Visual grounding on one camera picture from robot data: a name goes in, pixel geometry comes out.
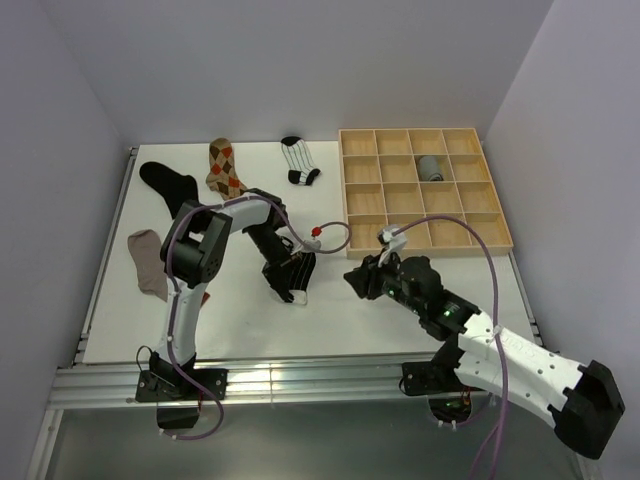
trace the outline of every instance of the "white bracket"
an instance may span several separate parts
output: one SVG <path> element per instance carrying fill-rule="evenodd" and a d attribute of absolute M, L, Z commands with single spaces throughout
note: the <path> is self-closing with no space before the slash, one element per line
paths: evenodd
<path fill-rule="evenodd" d="M 398 235 L 393 234 L 397 230 L 400 230 L 400 227 L 398 225 L 387 225 L 378 233 L 378 238 L 383 245 L 383 250 L 380 254 L 380 260 L 378 261 L 379 267 L 389 261 L 389 256 L 391 256 L 393 252 L 400 254 L 402 249 L 407 244 L 407 236 L 404 234 L 404 232 Z"/>
<path fill-rule="evenodd" d="M 458 379 L 502 396 L 502 367 L 496 345 L 499 335 L 507 360 L 509 401 L 553 428 L 548 406 L 562 410 L 567 401 L 564 389 L 575 388 L 582 378 L 580 363 L 551 353 L 508 328 L 494 328 L 485 312 L 472 316 L 465 327 L 467 331 L 458 335 L 458 346 L 465 352 L 455 369 Z"/>

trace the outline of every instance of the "sock toe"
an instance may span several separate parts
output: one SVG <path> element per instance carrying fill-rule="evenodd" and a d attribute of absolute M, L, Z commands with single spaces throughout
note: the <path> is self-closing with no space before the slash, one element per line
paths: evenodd
<path fill-rule="evenodd" d="M 305 184 L 308 186 L 311 186 L 311 184 L 313 184 L 313 181 L 316 179 L 318 175 L 320 175 L 319 168 L 314 168 L 313 170 L 311 170 L 307 175 L 307 181 L 305 182 Z"/>

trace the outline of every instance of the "floor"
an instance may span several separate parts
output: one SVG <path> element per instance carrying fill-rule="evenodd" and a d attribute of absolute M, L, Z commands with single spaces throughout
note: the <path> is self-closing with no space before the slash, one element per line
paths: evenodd
<path fill-rule="evenodd" d="M 466 479 L 497 410 L 452 433 L 427 421 L 424 398 L 230 406 L 217 435 L 177 443 L 151 409 L 67 412 L 47 479 Z M 499 480 L 582 478 L 553 431 L 513 405 L 501 458 Z"/>

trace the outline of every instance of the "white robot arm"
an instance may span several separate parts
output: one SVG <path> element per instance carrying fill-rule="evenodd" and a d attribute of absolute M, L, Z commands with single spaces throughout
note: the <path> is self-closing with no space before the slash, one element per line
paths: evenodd
<path fill-rule="evenodd" d="M 174 304 L 176 295 L 178 299 L 175 310 L 169 309 L 167 333 L 151 354 L 149 371 L 141 372 L 136 400 L 197 399 L 197 390 L 184 381 L 175 365 L 211 388 L 219 399 L 224 397 L 226 371 L 194 368 L 195 333 L 204 290 L 220 269 L 231 233 L 243 231 L 252 238 L 266 259 L 262 273 L 269 285 L 284 302 L 293 301 L 289 280 L 297 254 L 276 234 L 284 222 L 273 206 L 253 199 L 255 195 L 269 198 L 285 211 L 277 197 L 262 191 L 248 192 L 216 213 L 197 213 L 176 234 L 184 217 L 200 205 L 186 202 L 178 213 L 161 250 L 166 261 L 171 239 L 176 238 L 171 266 L 178 288 L 170 282 L 169 303 Z M 498 332 L 494 332 L 491 318 L 444 289 L 427 257 L 401 260 L 398 252 L 406 244 L 406 237 L 395 235 L 396 228 L 386 227 L 380 233 L 380 255 L 366 257 L 344 278 L 360 298 L 374 300 L 386 295 L 410 309 L 429 335 L 444 342 L 432 360 L 403 364 L 405 394 L 460 392 L 475 387 L 502 395 L 502 367 L 495 342 Z M 202 232 L 201 240 L 194 238 Z M 574 451 L 599 458 L 625 410 L 611 371 L 596 361 L 585 366 L 562 358 L 506 328 L 499 334 L 506 357 L 509 401 L 544 420 Z M 175 411 L 159 409 L 158 425 L 189 428 L 198 414 L 196 411 L 179 418 Z"/>
<path fill-rule="evenodd" d="M 475 387 L 502 395 L 502 367 L 495 342 L 500 334 L 508 373 L 508 400 L 529 410 L 554 429 L 568 447 L 597 459 L 625 407 L 611 371 L 562 358 L 514 332 L 498 327 L 467 300 L 445 290 L 427 257 L 401 260 L 406 244 L 397 227 L 379 234 L 380 255 L 344 275 L 360 298 L 386 295 L 418 315 L 429 335 L 444 342 L 429 362 L 403 364 L 409 396 Z"/>

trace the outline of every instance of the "metal frame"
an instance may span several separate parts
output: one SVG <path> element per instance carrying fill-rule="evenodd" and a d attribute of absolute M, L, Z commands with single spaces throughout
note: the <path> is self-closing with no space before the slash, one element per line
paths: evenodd
<path fill-rule="evenodd" d="M 71 368 L 60 369 L 56 373 L 28 470 L 28 480 L 45 478 L 60 422 L 66 409 L 156 408 L 156 404 L 138 404 L 133 400 L 139 374 L 138 367 L 134 363 L 100 366 L 83 363 L 91 320 L 137 154 L 138 147 L 131 148 L 74 365 Z M 509 257 L 534 337 L 539 345 L 544 346 L 513 252 Z M 402 376 L 402 363 L 424 361 L 432 357 L 432 353 L 413 353 L 288 358 L 271 361 L 202 361 L 196 364 L 196 368 L 216 366 L 229 370 L 225 404 L 388 400 L 405 398 L 398 388 L 398 379 Z M 186 406 L 195 405 L 195 403 L 172 402 L 171 405 Z M 585 479 L 600 478 L 593 475 L 593 468 L 589 469 L 589 475 L 586 474 L 587 466 L 584 459 L 579 458 L 578 463 Z"/>

